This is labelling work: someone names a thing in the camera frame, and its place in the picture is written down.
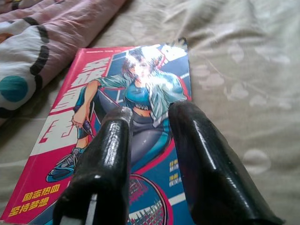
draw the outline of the bed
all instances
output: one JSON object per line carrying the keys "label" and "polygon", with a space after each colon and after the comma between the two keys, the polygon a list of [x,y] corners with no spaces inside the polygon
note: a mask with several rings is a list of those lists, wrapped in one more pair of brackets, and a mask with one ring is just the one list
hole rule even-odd
{"label": "bed", "polygon": [[[89,44],[151,45],[185,37],[193,102],[287,225],[299,224],[300,212],[299,9],[297,0],[128,0]],[[0,214],[67,71],[0,127]]]}

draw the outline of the sneaker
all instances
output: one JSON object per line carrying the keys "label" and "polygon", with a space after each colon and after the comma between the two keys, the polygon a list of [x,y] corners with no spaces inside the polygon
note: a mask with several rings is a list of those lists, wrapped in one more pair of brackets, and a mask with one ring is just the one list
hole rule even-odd
{"label": "sneaker", "polygon": [[72,152],[64,156],[56,166],[48,173],[47,182],[56,182],[71,176],[74,172],[78,158],[84,152],[84,149],[73,148]]}

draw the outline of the book cover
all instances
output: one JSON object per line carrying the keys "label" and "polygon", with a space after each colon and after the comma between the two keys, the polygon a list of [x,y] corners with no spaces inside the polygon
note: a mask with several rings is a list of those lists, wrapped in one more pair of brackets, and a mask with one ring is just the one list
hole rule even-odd
{"label": "book cover", "polygon": [[55,202],[78,158],[105,114],[121,105],[134,113],[127,224],[194,224],[168,120],[169,105],[186,99],[191,86],[185,39],[80,49],[1,220],[52,224]]}

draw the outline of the book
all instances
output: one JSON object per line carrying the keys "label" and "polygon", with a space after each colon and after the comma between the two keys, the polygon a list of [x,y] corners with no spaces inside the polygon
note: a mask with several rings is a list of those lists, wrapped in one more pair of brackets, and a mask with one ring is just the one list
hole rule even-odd
{"label": "book", "polygon": [[80,49],[1,220],[52,224],[77,160],[105,114],[121,105],[134,114],[127,224],[194,224],[168,120],[168,107],[177,100],[191,100],[185,39]]}

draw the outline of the pink blanket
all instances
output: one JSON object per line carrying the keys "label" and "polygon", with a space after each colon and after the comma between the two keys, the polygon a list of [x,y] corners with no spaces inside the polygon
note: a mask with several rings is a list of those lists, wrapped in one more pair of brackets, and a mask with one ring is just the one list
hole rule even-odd
{"label": "pink blanket", "polygon": [[[37,0],[0,14],[0,125],[65,68],[124,1]],[[2,2],[0,12],[11,10],[14,1]]]}

